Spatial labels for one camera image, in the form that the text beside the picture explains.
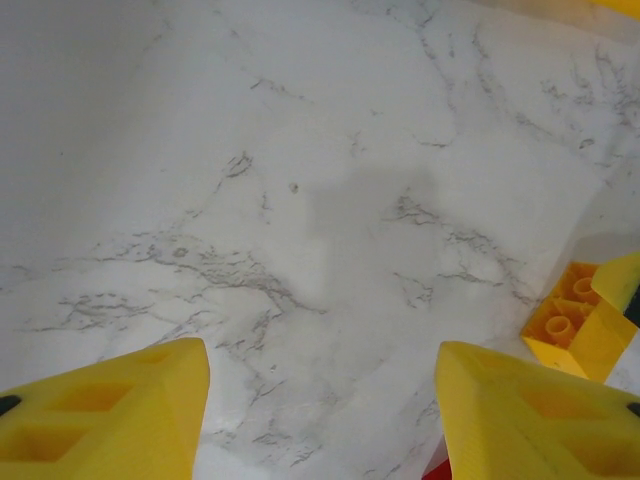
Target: black tip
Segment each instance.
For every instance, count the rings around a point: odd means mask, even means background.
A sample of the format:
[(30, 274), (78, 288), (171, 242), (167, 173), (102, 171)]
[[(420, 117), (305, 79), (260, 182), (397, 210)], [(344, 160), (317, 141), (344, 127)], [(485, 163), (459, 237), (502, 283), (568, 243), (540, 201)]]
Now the black tip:
[(627, 405), (627, 408), (631, 413), (633, 413), (636, 417), (640, 417), (640, 403), (632, 402)]
[(631, 297), (631, 301), (624, 311), (624, 316), (631, 320), (637, 327), (640, 327), (640, 285), (638, 285), (636, 293)]
[(6, 397), (0, 397), (0, 417), (11, 410), (13, 407), (20, 404), (22, 399), (17, 395), (7, 395)]

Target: marble pattern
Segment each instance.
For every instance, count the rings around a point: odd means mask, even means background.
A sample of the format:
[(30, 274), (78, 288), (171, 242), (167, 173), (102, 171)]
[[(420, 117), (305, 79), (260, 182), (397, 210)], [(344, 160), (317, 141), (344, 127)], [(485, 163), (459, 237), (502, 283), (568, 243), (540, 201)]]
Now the marble pattern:
[(51, 3), (2, 20), (0, 387), (200, 336), (196, 479), (419, 478), (439, 343), (526, 356), (554, 272), (640, 247), (606, 9)]

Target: yellow toy block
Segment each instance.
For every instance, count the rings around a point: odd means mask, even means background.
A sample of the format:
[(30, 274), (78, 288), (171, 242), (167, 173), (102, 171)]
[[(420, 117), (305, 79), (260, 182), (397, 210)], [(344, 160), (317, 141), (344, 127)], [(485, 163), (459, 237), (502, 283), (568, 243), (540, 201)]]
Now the yellow toy block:
[(186, 338), (4, 392), (0, 479), (191, 479), (208, 389)]
[(621, 13), (629, 15), (640, 20), (640, 2), (638, 0), (592, 0), (593, 3), (599, 3), (605, 7), (618, 10)]
[(593, 291), (597, 270), (569, 264), (521, 336), (543, 365), (604, 383), (636, 328)]
[(456, 480), (640, 480), (640, 398), (461, 342), (436, 393)]

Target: white marble surface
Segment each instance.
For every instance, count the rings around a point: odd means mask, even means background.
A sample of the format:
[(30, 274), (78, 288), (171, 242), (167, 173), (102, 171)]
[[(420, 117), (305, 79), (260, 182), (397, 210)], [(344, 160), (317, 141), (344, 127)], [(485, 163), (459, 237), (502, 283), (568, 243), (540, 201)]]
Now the white marble surface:
[(419, 478), (439, 343), (526, 354), (569, 258), (639, 248), (639, 29), (605, 9), (9, 4), (0, 389), (200, 336), (198, 480)]

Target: lego stud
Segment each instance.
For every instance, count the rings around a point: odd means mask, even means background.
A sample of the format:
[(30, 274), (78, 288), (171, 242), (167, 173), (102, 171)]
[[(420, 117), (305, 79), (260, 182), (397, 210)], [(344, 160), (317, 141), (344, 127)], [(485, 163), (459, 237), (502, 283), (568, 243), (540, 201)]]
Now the lego stud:
[(584, 303), (597, 305), (600, 297), (591, 288), (591, 277), (585, 277), (573, 284), (573, 293)]
[(571, 325), (571, 321), (562, 315), (547, 320), (544, 329), (553, 341), (562, 348), (567, 348), (576, 336), (576, 329)]

